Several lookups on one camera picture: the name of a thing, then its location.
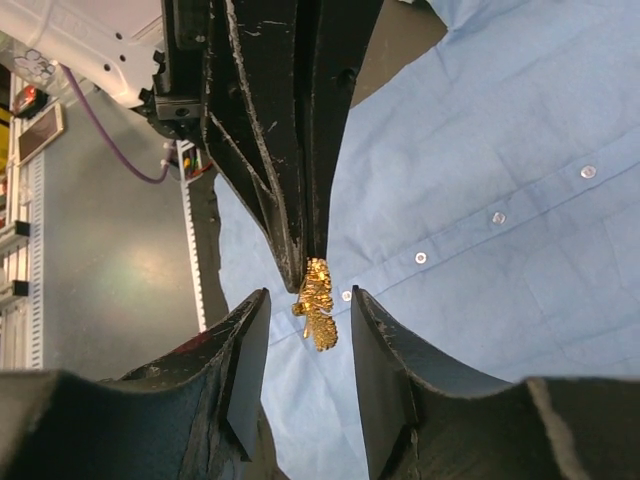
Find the gold brooch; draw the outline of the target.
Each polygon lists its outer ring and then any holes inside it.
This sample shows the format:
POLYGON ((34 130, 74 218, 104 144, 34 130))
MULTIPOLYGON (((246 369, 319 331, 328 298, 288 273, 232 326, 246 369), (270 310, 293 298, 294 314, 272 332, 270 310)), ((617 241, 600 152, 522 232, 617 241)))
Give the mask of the gold brooch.
POLYGON ((312 337, 319 352, 334 348, 338 342, 337 326, 332 316, 333 306, 328 263, 322 258, 309 258, 297 302, 292 305, 292 313, 305 318, 303 337, 312 337))

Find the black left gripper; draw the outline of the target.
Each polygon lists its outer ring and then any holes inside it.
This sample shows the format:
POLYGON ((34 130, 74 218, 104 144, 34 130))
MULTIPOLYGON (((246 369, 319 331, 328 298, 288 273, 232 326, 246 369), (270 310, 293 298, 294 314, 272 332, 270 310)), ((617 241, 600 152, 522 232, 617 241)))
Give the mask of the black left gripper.
POLYGON ((264 233, 285 290, 295 293, 306 248, 310 257, 327 255, 337 160, 382 3, 163 0, 161 7, 152 124, 168 138, 194 134, 207 46, 207 152, 264 233))

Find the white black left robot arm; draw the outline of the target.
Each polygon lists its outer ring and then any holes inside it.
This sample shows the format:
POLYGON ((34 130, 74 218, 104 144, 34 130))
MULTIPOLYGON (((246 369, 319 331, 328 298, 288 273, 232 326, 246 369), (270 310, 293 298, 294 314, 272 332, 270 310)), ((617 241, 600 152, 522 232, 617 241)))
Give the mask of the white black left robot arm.
POLYGON ((378 1, 165 1, 155 49, 70 1, 5 1, 7 35, 203 149, 284 286, 327 254, 332 183, 378 1))

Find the light blue button shirt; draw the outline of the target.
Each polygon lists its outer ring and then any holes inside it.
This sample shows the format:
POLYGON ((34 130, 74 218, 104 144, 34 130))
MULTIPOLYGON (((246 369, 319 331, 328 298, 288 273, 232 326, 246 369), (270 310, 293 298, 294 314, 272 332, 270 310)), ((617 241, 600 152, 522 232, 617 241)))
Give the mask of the light blue button shirt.
POLYGON ((444 38, 355 107, 329 228, 339 341, 302 336, 223 179, 220 279, 272 299, 262 403, 292 479, 364 479, 351 289, 499 378, 639 373, 639 5, 436 1, 444 38))

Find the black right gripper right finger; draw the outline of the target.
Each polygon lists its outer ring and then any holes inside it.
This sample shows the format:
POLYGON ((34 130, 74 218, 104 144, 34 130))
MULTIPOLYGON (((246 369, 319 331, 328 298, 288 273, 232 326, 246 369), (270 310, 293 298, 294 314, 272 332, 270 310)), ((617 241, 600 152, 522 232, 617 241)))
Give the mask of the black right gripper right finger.
POLYGON ((354 288, 357 397, 373 479, 635 479, 639 383, 478 371, 354 288))

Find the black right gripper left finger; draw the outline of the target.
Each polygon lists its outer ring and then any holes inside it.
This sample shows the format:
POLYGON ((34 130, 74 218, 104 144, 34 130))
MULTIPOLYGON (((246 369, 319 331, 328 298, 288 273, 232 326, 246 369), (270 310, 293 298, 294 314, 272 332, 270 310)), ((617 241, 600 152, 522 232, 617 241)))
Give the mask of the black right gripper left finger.
POLYGON ((259 289, 214 327, 117 380, 4 372, 2 477, 269 478, 260 396, 270 311, 259 289))

